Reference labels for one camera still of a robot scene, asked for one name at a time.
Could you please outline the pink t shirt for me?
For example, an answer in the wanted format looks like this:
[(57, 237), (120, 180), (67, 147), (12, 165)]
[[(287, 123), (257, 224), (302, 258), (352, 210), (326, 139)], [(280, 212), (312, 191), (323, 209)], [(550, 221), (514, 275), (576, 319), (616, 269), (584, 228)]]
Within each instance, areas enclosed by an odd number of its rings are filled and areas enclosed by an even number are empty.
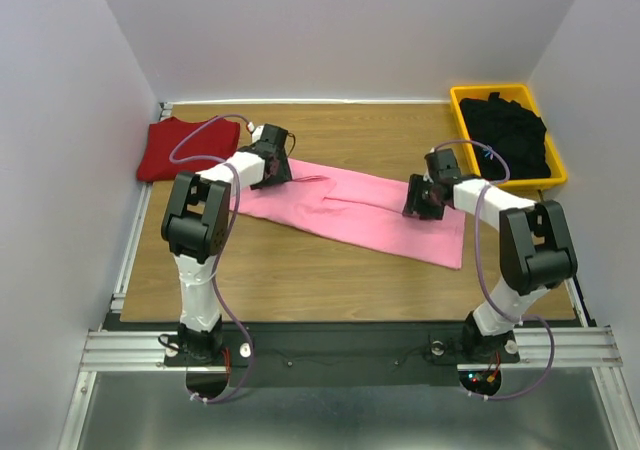
[(408, 184), (300, 160), (293, 179), (245, 190), (239, 212), (323, 238), (450, 269), (462, 267), (465, 214), (441, 220), (405, 217)]

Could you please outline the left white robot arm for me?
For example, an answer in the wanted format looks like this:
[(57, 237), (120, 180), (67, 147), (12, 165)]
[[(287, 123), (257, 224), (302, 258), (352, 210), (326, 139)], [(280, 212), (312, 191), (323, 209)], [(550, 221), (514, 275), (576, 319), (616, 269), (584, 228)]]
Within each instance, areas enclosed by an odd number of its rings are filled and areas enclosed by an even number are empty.
[(181, 315), (176, 342), (165, 347), (182, 352), (202, 364), (215, 362), (222, 352), (222, 312), (215, 276), (222, 251), (239, 210), (240, 193), (292, 179), (283, 144), (257, 142), (224, 160), (196, 155), (173, 163), (204, 160), (211, 173), (176, 175), (161, 224), (178, 269)]

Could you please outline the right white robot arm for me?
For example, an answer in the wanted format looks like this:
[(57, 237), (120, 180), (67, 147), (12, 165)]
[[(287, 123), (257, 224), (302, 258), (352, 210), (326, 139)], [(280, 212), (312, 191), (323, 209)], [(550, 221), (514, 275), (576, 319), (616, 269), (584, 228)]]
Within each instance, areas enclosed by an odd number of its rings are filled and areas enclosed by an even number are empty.
[(463, 324), (460, 348), (466, 359), (502, 352), (530, 307), (577, 273), (578, 263), (562, 206), (512, 195), (477, 177), (439, 181), (409, 177), (403, 214), (441, 220), (447, 208), (461, 210), (496, 229), (500, 278), (488, 290), (481, 269), (480, 238), (474, 238), (476, 271), (485, 301)]

